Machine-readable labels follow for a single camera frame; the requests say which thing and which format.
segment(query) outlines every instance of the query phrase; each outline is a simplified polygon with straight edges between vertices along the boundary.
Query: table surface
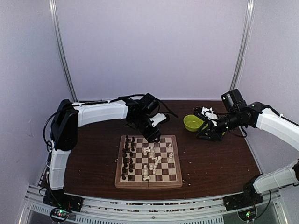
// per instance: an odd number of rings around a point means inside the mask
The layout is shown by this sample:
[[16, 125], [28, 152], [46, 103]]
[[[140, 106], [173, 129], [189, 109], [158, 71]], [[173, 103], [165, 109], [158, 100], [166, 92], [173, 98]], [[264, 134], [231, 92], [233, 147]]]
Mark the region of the table surface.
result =
[[66, 193], [111, 199], [166, 200], [199, 198], [242, 191], [259, 175], [245, 139], [226, 133], [221, 142], [195, 138], [185, 129], [183, 118], [197, 106], [226, 112], [221, 101], [165, 101], [179, 115], [159, 125], [163, 135], [176, 135], [184, 184], [179, 189], [117, 189], [114, 185], [122, 135], [140, 135], [125, 127], [125, 120], [89, 124], [78, 129], [78, 144], [67, 163]]

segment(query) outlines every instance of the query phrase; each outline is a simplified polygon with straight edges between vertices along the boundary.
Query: chessboard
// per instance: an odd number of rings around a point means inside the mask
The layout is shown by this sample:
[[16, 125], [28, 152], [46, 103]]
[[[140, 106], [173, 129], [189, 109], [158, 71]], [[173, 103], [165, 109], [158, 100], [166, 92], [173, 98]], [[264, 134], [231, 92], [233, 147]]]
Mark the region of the chessboard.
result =
[[143, 136], [122, 136], [116, 169], [115, 186], [121, 189], [180, 188], [183, 185], [175, 135], [162, 135], [159, 143], [148, 143]]

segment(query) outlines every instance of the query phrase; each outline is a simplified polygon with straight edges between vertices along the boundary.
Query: white backdrop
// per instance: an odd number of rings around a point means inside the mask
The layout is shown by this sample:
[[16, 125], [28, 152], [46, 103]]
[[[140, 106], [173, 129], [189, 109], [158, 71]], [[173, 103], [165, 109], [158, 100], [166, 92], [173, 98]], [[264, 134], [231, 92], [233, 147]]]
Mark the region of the white backdrop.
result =
[[220, 99], [246, 9], [246, 0], [57, 0], [77, 97]]

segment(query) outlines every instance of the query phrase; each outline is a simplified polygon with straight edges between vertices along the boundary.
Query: robotic arm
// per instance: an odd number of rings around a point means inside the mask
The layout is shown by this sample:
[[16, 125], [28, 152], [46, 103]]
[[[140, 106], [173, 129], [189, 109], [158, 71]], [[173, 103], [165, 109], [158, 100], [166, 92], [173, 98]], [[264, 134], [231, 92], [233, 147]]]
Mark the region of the robotic arm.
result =
[[[269, 105], [260, 102], [247, 105], [237, 89], [223, 94], [221, 99], [228, 111], [222, 117], [218, 117], [212, 109], [204, 107], [194, 109], [194, 114], [205, 121], [199, 128], [197, 138], [220, 141], [223, 132], [233, 130], [239, 126], [241, 128], [252, 126], [275, 135], [299, 151], [298, 124], [283, 117], [282, 114], [279, 114]], [[298, 182], [299, 163], [296, 160], [274, 172], [252, 179], [244, 185], [242, 194], [225, 197], [224, 202], [227, 210], [247, 207], [253, 205], [255, 201], [262, 202], [261, 194], [268, 190], [297, 184]]]
[[63, 100], [60, 103], [51, 124], [51, 141], [47, 142], [49, 156], [46, 171], [47, 191], [43, 199], [45, 204], [74, 211], [81, 209], [81, 197], [64, 194], [64, 173], [69, 154], [78, 141], [78, 127], [104, 120], [126, 119], [128, 125], [139, 130], [148, 142], [160, 141], [161, 133], [157, 125], [169, 121], [170, 118], [168, 114], [151, 114], [156, 108], [160, 108], [160, 103], [165, 104], [150, 94], [143, 95], [138, 100], [131, 97], [87, 103]]

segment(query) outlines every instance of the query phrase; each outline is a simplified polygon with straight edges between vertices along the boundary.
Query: chess piece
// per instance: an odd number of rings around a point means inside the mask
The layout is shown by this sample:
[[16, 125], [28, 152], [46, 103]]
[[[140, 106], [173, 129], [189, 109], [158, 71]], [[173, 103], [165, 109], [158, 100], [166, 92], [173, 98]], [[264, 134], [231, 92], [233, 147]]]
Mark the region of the chess piece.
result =
[[146, 176], [143, 178], [144, 181], [150, 180], [150, 176]]

